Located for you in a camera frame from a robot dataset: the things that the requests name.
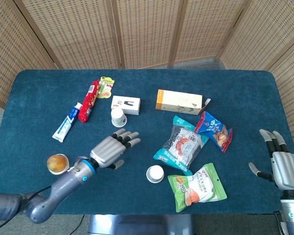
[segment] red packet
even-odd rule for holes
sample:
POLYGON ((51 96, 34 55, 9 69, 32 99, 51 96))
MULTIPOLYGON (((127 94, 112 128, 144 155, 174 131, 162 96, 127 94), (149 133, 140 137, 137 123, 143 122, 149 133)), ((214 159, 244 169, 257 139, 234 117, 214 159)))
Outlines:
POLYGON ((79 111, 78 119, 85 123, 88 120, 89 114, 93 109, 98 90, 99 90, 99 79, 91 84, 89 87, 89 90, 86 94, 86 97, 84 99, 83 105, 79 111))

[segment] printed label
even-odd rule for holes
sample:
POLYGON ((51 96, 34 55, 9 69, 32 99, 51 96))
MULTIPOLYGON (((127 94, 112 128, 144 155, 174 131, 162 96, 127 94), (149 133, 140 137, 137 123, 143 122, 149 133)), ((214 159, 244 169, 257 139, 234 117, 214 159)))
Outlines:
POLYGON ((91 85, 87 93, 93 93, 95 86, 91 85))
POLYGON ((181 187, 182 192, 186 192, 187 191, 184 184, 180 184, 180 187, 181 187))

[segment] cable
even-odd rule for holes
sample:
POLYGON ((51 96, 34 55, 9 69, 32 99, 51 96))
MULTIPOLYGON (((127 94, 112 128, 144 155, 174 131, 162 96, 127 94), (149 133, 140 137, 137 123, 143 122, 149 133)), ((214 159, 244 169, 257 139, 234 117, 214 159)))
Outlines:
POLYGON ((79 228, 79 226, 82 224, 82 222, 83 222, 83 219, 84 219, 84 217, 85 217, 85 215, 83 215, 82 216, 82 219, 80 220, 80 223, 79 223, 79 225, 69 234, 69 235, 72 235, 78 228, 79 228))
POLYGON ((48 186, 48 187, 45 187, 37 192, 35 192, 33 195, 31 195, 29 198, 28 198, 28 201, 30 201, 31 199, 33 199, 34 196, 36 196, 38 193, 42 192, 42 191, 45 191, 47 190, 48 188, 51 188, 51 186, 48 186))
MULTIPOLYGON (((28 201, 29 201, 30 199, 32 199, 34 196, 36 196, 38 193, 40 193, 40 192, 42 192, 42 191, 45 191, 45 190, 47 190, 48 188, 51 188, 51 186, 48 186, 48 187, 46 187, 46 188, 43 188, 42 190, 39 190, 39 191, 35 192, 33 195, 31 195, 31 196, 28 198, 28 201)), ((21 208, 21 204, 19 205, 19 208, 18 208, 18 210, 17 210, 17 212, 15 213, 14 216, 16 216, 16 215, 19 213, 20 208, 21 208)), ((12 218, 10 218, 10 219, 4 221, 2 224, 0 224, 0 228, 2 228, 4 225, 6 225, 8 222, 10 222, 10 220, 13 219, 14 216, 13 216, 12 218)))
POLYGON ((280 222, 280 220, 278 218, 278 214, 281 214, 281 213, 279 211, 275 211, 275 212, 273 212, 273 214, 275 215, 276 221, 278 222, 278 226, 279 226, 279 230, 280 230, 281 234, 285 235, 284 232, 283 232, 283 228, 281 226, 281 222, 280 222))
POLYGON ((14 216, 6 221, 4 221, 2 224, 0 224, 0 228, 3 227, 4 225, 6 225, 11 219, 14 218, 14 216))

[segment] blue snack bag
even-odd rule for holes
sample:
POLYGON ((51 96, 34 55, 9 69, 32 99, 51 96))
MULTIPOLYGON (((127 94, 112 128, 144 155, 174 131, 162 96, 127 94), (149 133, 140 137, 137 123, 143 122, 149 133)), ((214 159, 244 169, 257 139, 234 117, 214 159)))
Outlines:
POLYGON ((222 153, 226 152, 232 141, 232 128, 227 130, 222 122, 207 111, 202 112, 201 119, 196 126, 195 132, 205 133, 216 143, 222 153))
POLYGON ((180 169, 185 175, 192 175, 188 170, 201 148, 208 141, 204 134, 194 132, 195 127, 187 121, 175 116, 171 137, 156 154, 155 160, 180 169))

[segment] metal stand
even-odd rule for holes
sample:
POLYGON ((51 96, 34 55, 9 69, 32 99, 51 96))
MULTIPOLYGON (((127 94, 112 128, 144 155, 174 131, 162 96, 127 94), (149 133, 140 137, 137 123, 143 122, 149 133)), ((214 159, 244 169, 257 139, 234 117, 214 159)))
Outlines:
POLYGON ((91 215, 88 235, 194 235, 190 214, 91 215))

